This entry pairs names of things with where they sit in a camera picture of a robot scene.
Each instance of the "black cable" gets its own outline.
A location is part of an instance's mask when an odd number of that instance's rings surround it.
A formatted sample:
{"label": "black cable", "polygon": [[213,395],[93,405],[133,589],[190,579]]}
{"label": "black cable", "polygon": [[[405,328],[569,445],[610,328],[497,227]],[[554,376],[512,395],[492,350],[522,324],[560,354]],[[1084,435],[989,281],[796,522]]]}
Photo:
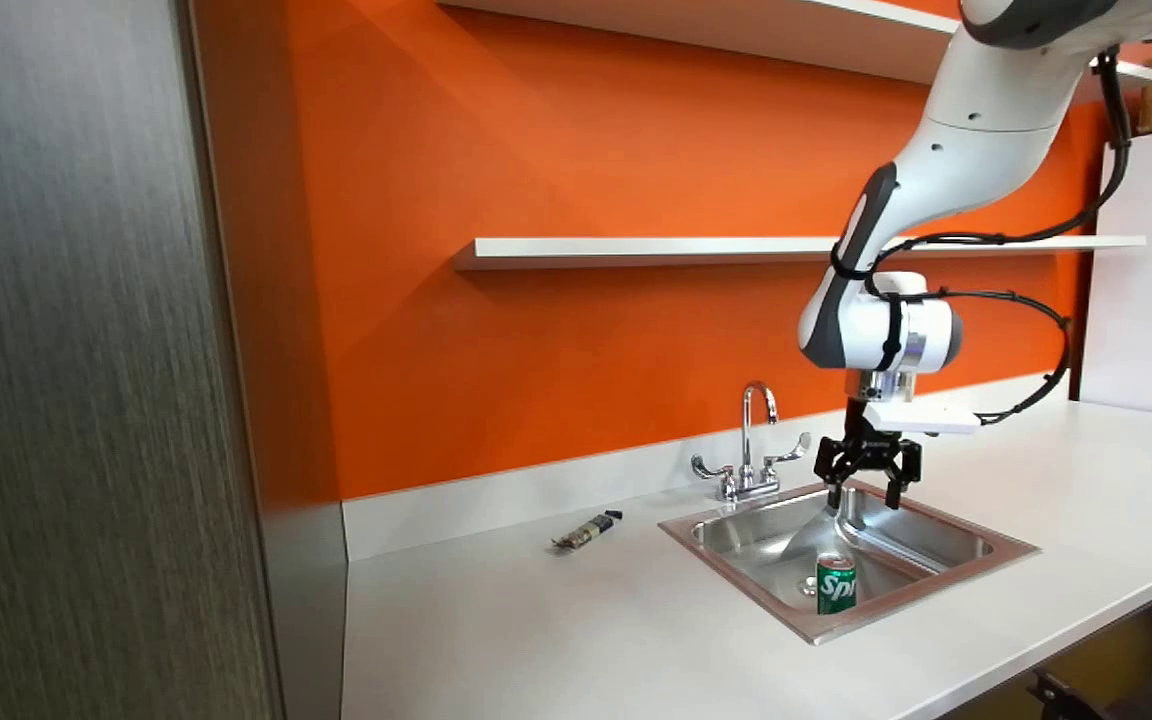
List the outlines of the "black cable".
{"label": "black cable", "polygon": [[1129,118],[1129,106],[1124,106],[1124,93],[1118,93],[1118,50],[1107,50],[1094,55],[1094,82],[1101,82],[1101,97],[1103,97],[1103,113],[1107,113],[1107,147],[1113,147],[1113,173],[1103,179],[1103,188],[1094,193],[1090,204],[1084,204],[1074,217],[1059,220],[1059,223],[1049,223],[1049,227],[1037,227],[1037,232],[928,232],[928,238],[912,238],[912,240],[901,240],[893,249],[884,249],[876,258],[876,263],[884,263],[887,258],[895,254],[912,254],[912,249],[923,249],[923,245],[1037,245],[1037,240],[1052,240],[1059,232],[1073,232],[1081,223],[1090,223],[1094,214],[1107,204],[1107,198],[1118,193],[1124,175],[1129,175],[1129,160],[1131,160],[1131,118]]}
{"label": "black cable", "polygon": [[1129,156],[1131,156],[1131,121],[1129,121],[1129,106],[1124,106],[1124,93],[1118,93],[1118,75],[1115,75],[1115,62],[1118,52],[1107,50],[1094,55],[1094,75],[1101,75],[1101,97],[1103,97],[1103,109],[1107,109],[1107,147],[1113,147],[1113,173],[1103,179],[1103,188],[1094,193],[1090,204],[1084,204],[1074,217],[1059,220],[1059,223],[1049,223],[1049,227],[1037,227],[1037,232],[1018,232],[1018,238],[1009,238],[1009,232],[928,232],[928,238],[912,238],[912,240],[901,240],[893,249],[884,249],[870,268],[862,273],[862,287],[879,299],[901,299],[901,303],[920,303],[920,299],[953,299],[953,298],[964,298],[964,299],[996,299],[996,303],[1018,303],[1026,314],[1041,314],[1049,315],[1057,328],[1059,328],[1059,361],[1052,364],[1052,371],[1041,382],[1037,393],[1026,393],[1018,405],[1005,410],[1005,414],[976,414],[976,422],[989,430],[989,426],[999,426],[1009,417],[1018,417],[1026,414],[1033,405],[1041,405],[1068,371],[1068,361],[1073,361],[1073,332],[1068,332],[1068,315],[1059,315],[1052,303],[1037,299],[1037,298],[1023,298],[1023,291],[999,291],[999,287],[968,287],[968,291],[956,291],[956,287],[941,287],[941,291],[917,291],[917,298],[901,298],[901,291],[879,291],[876,287],[876,273],[884,259],[893,259],[895,254],[912,254],[912,249],[923,249],[923,245],[1037,245],[1037,240],[1049,240],[1049,238],[1059,238],[1059,232],[1073,232],[1081,223],[1090,223],[1094,214],[1107,204],[1107,198],[1115,198],[1115,188],[1124,186],[1129,175]]}

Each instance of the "wall shelf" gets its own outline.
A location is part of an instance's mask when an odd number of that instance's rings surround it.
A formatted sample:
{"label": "wall shelf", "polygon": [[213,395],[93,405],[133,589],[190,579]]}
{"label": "wall shelf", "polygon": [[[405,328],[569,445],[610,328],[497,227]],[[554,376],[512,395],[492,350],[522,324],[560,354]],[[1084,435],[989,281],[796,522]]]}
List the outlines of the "wall shelf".
{"label": "wall shelf", "polygon": [[[779,263],[821,259],[836,238],[475,238],[459,268],[671,268],[671,263]],[[1014,258],[1140,249],[1145,238],[1057,238],[1009,249],[920,249],[920,258]]]}
{"label": "wall shelf", "polygon": [[522,20],[550,20],[744,55],[821,63],[860,75],[933,86],[947,37],[947,18],[884,0],[438,0]]}

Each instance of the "stainless steel sink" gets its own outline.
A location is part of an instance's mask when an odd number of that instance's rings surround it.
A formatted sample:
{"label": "stainless steel sink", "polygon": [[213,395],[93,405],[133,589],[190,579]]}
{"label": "stainless steel sink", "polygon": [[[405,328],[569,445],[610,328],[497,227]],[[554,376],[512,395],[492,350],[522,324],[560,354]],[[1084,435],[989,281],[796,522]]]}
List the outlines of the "stainless steel sink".
{"label": "stainless steel sink", "polygon": [[[1037,551],[917,500],[893,513],[879,487],[857,479],[840,513],[827,513],[822,487],[802,487],[661,529],[810,646]],[[814,551],[827,544],[857,561],[857,609],[830,616],[814,612]]]}

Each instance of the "white countertop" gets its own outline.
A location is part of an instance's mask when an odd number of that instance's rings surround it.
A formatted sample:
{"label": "white countertop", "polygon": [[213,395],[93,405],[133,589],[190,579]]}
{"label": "white countertop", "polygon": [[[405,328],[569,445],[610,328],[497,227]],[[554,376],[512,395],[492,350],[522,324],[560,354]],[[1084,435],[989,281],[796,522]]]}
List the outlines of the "white countertop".
{"label": "white countertop", "polygon": [[1041,551],[827,646],[655,529],[694,491],[616,500],[570,555],[548,539],[600,510],[360,561],[342,720],[941,715],[1152,599],[1146,414],[1049,400],[928,445],[912,496]]}

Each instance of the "metal panel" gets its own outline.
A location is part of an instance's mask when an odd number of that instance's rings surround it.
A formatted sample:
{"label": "metal panel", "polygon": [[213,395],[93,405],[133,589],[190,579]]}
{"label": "metal panel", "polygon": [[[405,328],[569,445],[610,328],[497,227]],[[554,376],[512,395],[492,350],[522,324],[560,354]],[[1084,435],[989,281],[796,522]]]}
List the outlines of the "metal panel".
{"label": "metal panel", "polygon": [[291,720],[335,720],[342,513],[280,0],[190,3],[266,592]]}
{"label": "metal panel", "polygon": [[171,0],[0,0],[0,720],[280,715]]}

